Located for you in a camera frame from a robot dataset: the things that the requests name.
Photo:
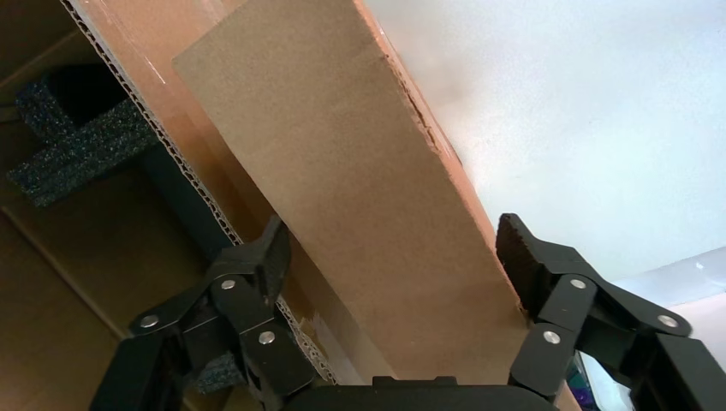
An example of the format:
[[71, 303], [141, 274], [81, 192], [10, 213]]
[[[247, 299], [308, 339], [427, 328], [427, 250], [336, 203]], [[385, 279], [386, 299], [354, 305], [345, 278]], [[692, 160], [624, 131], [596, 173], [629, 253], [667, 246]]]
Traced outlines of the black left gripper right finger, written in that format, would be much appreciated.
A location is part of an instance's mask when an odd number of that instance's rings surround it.
[[578, 353], [628, 387], [638, 410], [722, 410], [725, 374], [680, 315], [606, 281], [573, 247], [499, 218], [497, 257], [533, 325], [509, 383], [547, 402]]

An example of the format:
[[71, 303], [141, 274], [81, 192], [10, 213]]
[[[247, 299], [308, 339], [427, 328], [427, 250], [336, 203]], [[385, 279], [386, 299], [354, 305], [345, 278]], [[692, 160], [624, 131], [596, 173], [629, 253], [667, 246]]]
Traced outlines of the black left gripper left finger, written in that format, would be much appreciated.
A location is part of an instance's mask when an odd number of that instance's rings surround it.
[[281, 410], [315, 379], [276, 299], [289, 269], [289, 230], [270, 218], [255, 241], [222, 250], [193, 287], [135, 318], [92, 410], [178, 410], [185, 389], [229, 354], [265, 410]]

